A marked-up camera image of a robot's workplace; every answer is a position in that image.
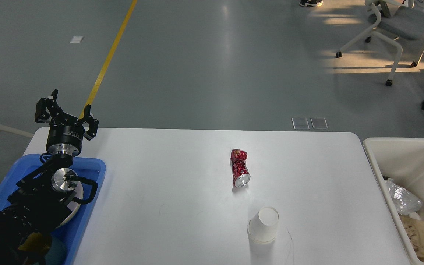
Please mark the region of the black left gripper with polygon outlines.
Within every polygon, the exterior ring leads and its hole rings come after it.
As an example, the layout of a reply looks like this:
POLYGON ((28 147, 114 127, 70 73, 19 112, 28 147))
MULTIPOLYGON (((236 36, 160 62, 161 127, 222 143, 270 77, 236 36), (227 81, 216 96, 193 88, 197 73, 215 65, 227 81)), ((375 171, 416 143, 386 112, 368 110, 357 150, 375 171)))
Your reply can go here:
POLYGON ((96 137, 99 121, 91 114, 91 104, 84 107, 79 120, 65 121, 64 112, 57 104, 58 90, 54 89, 47 98, 41 98, 36 104, 35 122, 49 124, 46 144, 47 153, 67 154, 76 157, 81 154, 83 137, 91 141, 96 137), (85 131, 83 124, 88 124, 85 131))

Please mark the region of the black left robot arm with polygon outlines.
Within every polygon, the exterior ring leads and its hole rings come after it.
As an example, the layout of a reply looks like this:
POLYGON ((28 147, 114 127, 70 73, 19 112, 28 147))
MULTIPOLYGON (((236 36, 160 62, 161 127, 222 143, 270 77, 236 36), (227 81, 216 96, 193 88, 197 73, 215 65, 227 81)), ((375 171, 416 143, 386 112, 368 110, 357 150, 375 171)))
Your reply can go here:
POLYGON ((17 190, 10 194, 8 207, 0 210, 0 265, 23 265, 32 259, 44 265, 42 254, 20 247, 34 233, 49 235, 69 217, 71 202, 91 203, 98 183, 78 175, 70 167, 81 154, 83 139, 96 136, 99 121, 91 114, 91 106, 84 107, 78 118, 62 110, 57 104, 58 90, 36 104, 34 121, 48 123, 46 144, 48 160, 17 182, 17 190))

